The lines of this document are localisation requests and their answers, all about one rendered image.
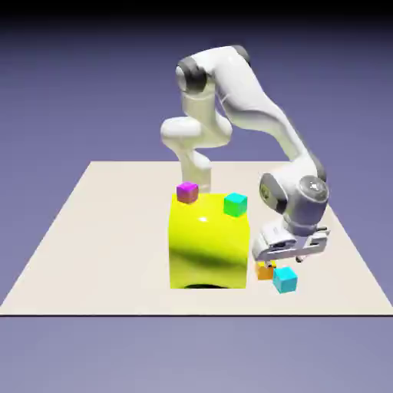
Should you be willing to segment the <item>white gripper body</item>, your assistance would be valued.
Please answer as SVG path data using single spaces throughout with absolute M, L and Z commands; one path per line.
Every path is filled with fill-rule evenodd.
M 255 261 L 270 263 L 278 259 L 321 253 L 325 250 L 330 230 L 318 229 L 308 236 L 295 236 L 284 228 L 262 230 L 255 238 L 252 255 Z

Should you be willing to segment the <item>small orange cube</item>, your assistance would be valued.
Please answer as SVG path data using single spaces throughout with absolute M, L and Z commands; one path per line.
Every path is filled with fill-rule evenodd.
M 258 280 L 272 280 L 275 267 L 267 268 L 264 262 L 256 263 L 256 275 Z

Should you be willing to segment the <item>small cyan cube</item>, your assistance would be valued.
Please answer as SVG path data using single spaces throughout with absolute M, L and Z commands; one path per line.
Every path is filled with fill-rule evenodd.
M 279 293 L 295 292 L 298 276 L 289 266 L 275 268 L 272 282 Z

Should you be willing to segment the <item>small teal green cube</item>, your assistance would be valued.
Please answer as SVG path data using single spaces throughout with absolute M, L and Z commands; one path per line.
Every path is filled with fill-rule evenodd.
M 223 212 L 229 216 L 239 217 L 246 213 L 248 197 L 239 193 L 231 193 L 224 197 Z

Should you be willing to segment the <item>small magenta cube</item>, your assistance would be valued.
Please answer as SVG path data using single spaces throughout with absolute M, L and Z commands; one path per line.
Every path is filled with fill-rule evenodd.
M 199 186 L 196 183 L 183 182 L 177 185 L 177 200 L 181 203 L 194 203 L 199 196 Z

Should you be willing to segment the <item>large yellow box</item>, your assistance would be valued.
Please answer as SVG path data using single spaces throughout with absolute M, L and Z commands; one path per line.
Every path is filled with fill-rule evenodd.
M 170 287 L 246 287 L 250 228 L 245 214 L 223 212 L 228 194 L 201 193 L 194 203 L 172 196 L 168 225 Z

